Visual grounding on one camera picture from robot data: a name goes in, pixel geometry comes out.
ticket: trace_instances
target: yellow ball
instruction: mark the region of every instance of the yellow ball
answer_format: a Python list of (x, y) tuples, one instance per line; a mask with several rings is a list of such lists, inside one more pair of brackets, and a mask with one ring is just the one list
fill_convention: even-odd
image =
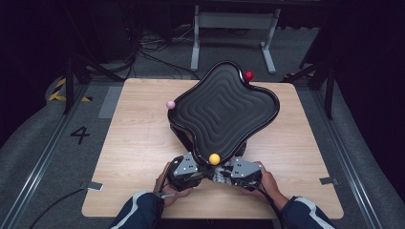
[(209, 163), (211, 163), (212, 165), (217, 165), (220, 163), (220, 161), (221, 161), (221, 158), (217, 154), (212, 154), (209, 156)]

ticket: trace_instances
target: metal stand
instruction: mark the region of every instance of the metal stand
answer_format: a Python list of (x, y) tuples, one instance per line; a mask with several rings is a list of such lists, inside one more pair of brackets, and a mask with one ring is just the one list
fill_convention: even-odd
[(261, 42), (260, 45), (268, 72), (271, 74), (276, 73), (268, 48), (276, 30), (279, 15), (280, 10), (267, 14), (200, 12), (199, 6), (196, 6), (194, 15), (194, 44), (190, 69), (196, 71), (199, 68), (200, 28), (252, 29), (267, 30), (267, 40), (266, 42)]
[(326, 61), (319, 64), (311, 65), (302, 71), (295, 73), (287, 78), (284, 78), (282, 83), (292, 83), (293, 81), (314, 72), (313, 78), (309, 82), (308, 86), (311, 90), (319, 90), (322, 84), (327, 81), (327, 89), (325, 95), (325, 112), (329, 119), (332, 119), (331, 116), (331, 103), (333, 96), (333, 85), (334, 85), (334, 71), (335, 61)]

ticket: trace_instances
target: person's arm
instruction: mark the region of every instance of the person's arm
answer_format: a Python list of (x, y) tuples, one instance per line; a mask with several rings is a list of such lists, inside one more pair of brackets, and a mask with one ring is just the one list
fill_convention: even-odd
[(333, 223), (313, 202), (306, 198), (293, 197), (282, 210), (287, 228), (331, 229)]
[(110, 228), (153, 228), (162, 212), (162, 198), (158, 198), (153, 193), (136, 193), (124, 204)]
[(153, 228), (160, 219), (165, 207), (172, 205), (178, 198), (187, 197), (194, 190), (190, 188), (177, 192), (169, 185), (167, 179), (163, 180), (169, 165), (170, 163), (168, 162), (163, 172), (159, 175), (155, 186), (161, 187), (161, 184), (164, 182), (162, 193), (174, 196), (163, 199), (151, 192), (136, 193), (119, 211), (110, 226), (111, 229)]
[[(262, 167), (262, 175), (261, 189), (273, 199), (274, 205), (277, 210), (281, 212), (282, 220), (287, 228), (334, 228), (330, 219), (311, 201), (306, 198), (297, 197), (288, 200), (278, 189), (273, 174), (267, 171), (264, 166)], [(243, 189), (242, 192), (262, 199), (264, 202), (268, 202), (266, 197), (258, 191), (249, 192)]]

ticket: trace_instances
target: yellow tape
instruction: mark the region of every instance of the yellow tape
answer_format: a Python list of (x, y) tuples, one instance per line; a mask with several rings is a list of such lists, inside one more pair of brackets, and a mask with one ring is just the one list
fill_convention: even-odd
[[(48, 100), (66, 101), (66, 96), (59, 95), (59, 92), (65, 83), (66, 83), (66, 78), (65, 78), (65, 76), (62, 76), (62, 78), (59, 80), (59, 82), (57, 82), (56, 87), (54, 88), (53, 93), (51, 94), (51, 96)], [(93, 98), (84, 96), (81, 99), (81, 101), (82, 102), (91, 102), (91, 101), (93, 101)]]

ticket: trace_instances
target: pink ball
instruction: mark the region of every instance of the pink ball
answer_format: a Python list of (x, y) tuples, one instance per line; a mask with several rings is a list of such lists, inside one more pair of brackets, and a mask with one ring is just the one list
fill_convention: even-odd
[(171, 101), (171, 100), (170, 100), (170, 101), (167, 101), (166, 107), (167, 107), (168, 109), (172, 110), (173, 108), (176, 107), (176, 103), (175, 103), (174, 101)]

